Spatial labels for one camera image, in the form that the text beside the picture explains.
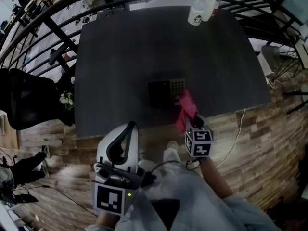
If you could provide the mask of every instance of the desk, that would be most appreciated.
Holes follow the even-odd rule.
[[[227,10],[200,26],[189,7],[140,9],[82,28],[75,78],[78,137],[106,134],[134,120],[140,128],[174,123],[179,109],[152,109],[147,82],[185,78],[207,116],[270,102],[257,56]]]

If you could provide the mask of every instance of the white bottle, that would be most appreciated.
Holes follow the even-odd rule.
[[[204,2],[202,0],[196,0],[189,11],[188,22],[193,26],[198,26],[201,23],[202,14],[204,11]]]
[[[202,21],[208,21],[211,18],[213,10],[215,8],[216,0],[205,0],[204,2],[204,12],[202,14]]]

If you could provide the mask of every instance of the black pants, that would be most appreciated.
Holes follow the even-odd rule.
[[[10,169],[14,176],[15,186],[25,183],[37,181],[40,178],[45,177],[43,171],[32,171],[35,169],[44,159],[46,155],[44,152],[39,152],[35,156],[22,159]]]

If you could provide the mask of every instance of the dark gray table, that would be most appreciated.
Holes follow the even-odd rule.
[[[78,137],[102,135],[130,120],[140,128],[174,123],[178,109],[152,109],[147,82],[184,77],[204,116],[270,102],[255,52],[233,14],[200,26],[189,7],[122,13],[82,28],[76,66]]]

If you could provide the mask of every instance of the pink cloth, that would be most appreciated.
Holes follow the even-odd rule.
[[[196,105],[194,104],[191,95],[187,90],[182,97],[180,97],[180,105],[182,107],[179,114],[178,120],[175,123],[175,126],[184,133],[186,130],[186,121],[185,117],[188,116],[191,119],[194,119],[194,116],[198,112]]]

